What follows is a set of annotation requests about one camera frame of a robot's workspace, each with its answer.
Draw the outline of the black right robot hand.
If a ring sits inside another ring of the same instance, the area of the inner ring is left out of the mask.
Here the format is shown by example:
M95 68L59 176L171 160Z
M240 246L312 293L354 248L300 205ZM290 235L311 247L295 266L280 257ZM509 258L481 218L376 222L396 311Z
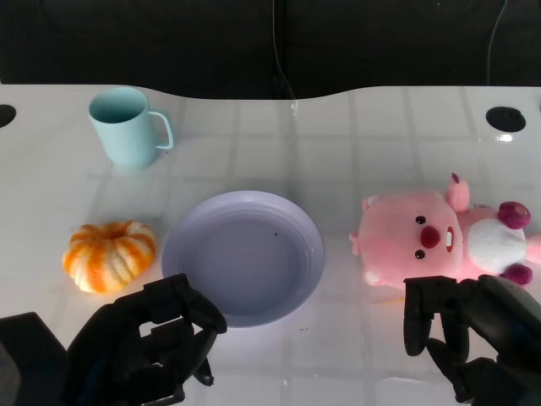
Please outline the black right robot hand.
M428 351L458 403L540 403L540 304L525 289L488 275L405 286L405 350Z

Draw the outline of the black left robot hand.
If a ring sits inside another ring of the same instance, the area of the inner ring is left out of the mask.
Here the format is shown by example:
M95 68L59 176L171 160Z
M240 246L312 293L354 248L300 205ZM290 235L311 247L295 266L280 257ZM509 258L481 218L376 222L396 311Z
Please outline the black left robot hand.
M102 306L67 350L63 405L174 405L193 377L214 383L208 360L222 313L184 274Z

